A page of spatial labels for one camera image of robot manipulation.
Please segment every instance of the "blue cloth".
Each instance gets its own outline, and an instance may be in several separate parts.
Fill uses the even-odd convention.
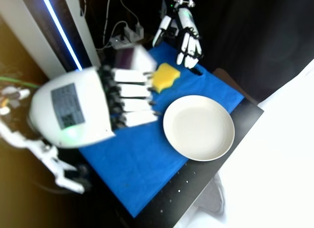
[[[168,63],[181,71],[181,77],[161,94],[154,94],[156,111],[165,112],[176,99],[186,95],[203,95],[219,102],[230,113],[243,96],[210,74],[194,75],[175,63],[176,51],[162,43],[150,50],[154,59]],[[116,131],[116,137],[81,148],[80,152],[112,190],[120,202],[135,217],[171,177],[186,163],[166,139],[162,116],[157,122]]]

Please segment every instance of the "white plate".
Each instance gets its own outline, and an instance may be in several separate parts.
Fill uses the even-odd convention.
[[[177,152],[197,161],[220,158],[235,138],[229,113],[203,96],[185,96],[172,102],[163,117],[163,129]]]

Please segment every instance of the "robotic hand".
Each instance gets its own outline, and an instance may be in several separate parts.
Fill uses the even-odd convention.
[[[159,25],[153,39],[153,47],[158,46],[163,37],[172,37],[172,34],[175,34],[179,37],[177,64],[183,63],[185,67],[191,69],[202,56],[199,32],[190,10],[185,7],[195,7],[195,3],[193,0],[174,0],[174,3],[171,13],[165,15]]]
[[[66,171],[77,168],[58,158],[57,147],[88,146],[114,137],[119,128],[156,121],[157,114],[152,110],[152,67],[147,62],[145,71],[106,65],[59,76],[34,94],[27,120],[50,144],[12,132],[1,119],[0,136],[16,148],[28,148],[54,174],[58,186],[83,193],[85,188],[79,181],[66,178]],[[15,92],[0,94],[5,98],[25,96],[25,91]],[[0,115],[9,112],[2,108]]]

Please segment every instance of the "plate rim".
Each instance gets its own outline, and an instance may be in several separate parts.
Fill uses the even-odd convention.
[[[186,97],[204,97],[204,98],[207,98],[207,99],[209,99],[209,100],[215,102],[215,103],[218,104],[219,106],[221,106],[221,107],[223,108],[223,110],[225,111],[225,113],[229,116],[229,118],[230,118],[230,120],[231,120],[231,123],[232,123],[232,127],[233,127],[232,141],[231,141],[230,145],[228,146],[228,149],[226,149],[225,152],[224,152],[223,154],[221,154],[220,156],[217,156],[217,157],[212,158],[212,159],[196,159],[196,158],[192,158],[192,157],[189,157],[189,156],[187,156],[187,155],[185,155],[185,154],[179,152],[179,151],[171,144],[171,142],[169,141],[168,136],[167,136],[167,133],[166,133],[166,130],[165,130],[165,116],[166,116],[167,111],[169,110],[169,108],[170,108],[172,105],[174,105],[175,102],[177,102],[178,100],[180,100],[180,99],[182,99],[182,98],[186,98]],[[202,96],[202,95],[186,95],[186,96],[183,96],[183,97],[180,97],[180,98],[177,98],[176,100],[174,100],[174,101],[167,107],[167,109],[166,109],[166,111],[165,111],[165,113],[164,113],[164,115],[163,115],[163,119],[162,119],[162,128],[163,128],[163,132],[164,132],[164,134],[165,134],[165,136],[166,136],[167,141],[169,142],[169,144],[172,146],[172,148],[173,148],[176,152],[178,152],[179,154],[183,155],[184,157],[186,157],[186,158],[188,158],[188,159],[192,159],[192,160],[194,160],[194,161],[199,161],[199,162],[214,161],[214,160],[219,159],[219,158],[221,158],[222,156],[224,156],[224,155],[230,150],[230,148],[232,147],[232,145],[234,144],[235,135],[236,135],[235,124],[234,124],[234,122],[233,122],[233,120],[232,120],[230,114],[228,113],[228,111],[227,111],[220,103],[218,103],[218,102],[215,101],[214,99],[209,98],[209,97],[206,97],[206,96]]]

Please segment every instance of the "blue light strip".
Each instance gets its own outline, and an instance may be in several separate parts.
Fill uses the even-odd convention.
[[[67,46],[67,48],[68,48],[68,50],[69,50],[69,52],[70,52],[74,62],[76,63],[76,65],[78,67],[78,70],[81,71],[82,70],[82,66],[80,65],[79,60],[78,60],[77,56],[75,55],[75,53],[74,53],[74,51],[73,51],[73,49],[71,47],[71,44],[70,44],[67,36],[65,35],[64,31],[63,31],[63,28],[62,28],[62,26],[61,26],[61,24],[60,24],[60,22],[58,20],[58,17],[56,16],[56,14],[55,14],[55,12],[54,12],[51,4],[50,4],[50,1],[49,0],[44,0],[44,2],[46,4],[46,7],[47,7],[47,9],[48,9],[48,11],[49,11],[49,13],[50,13],[50,15],[51,15],[55,25],[57,26],[57,28],[59,30],[59,33],[60,33],[60,35],[61,35],[65,45]]]

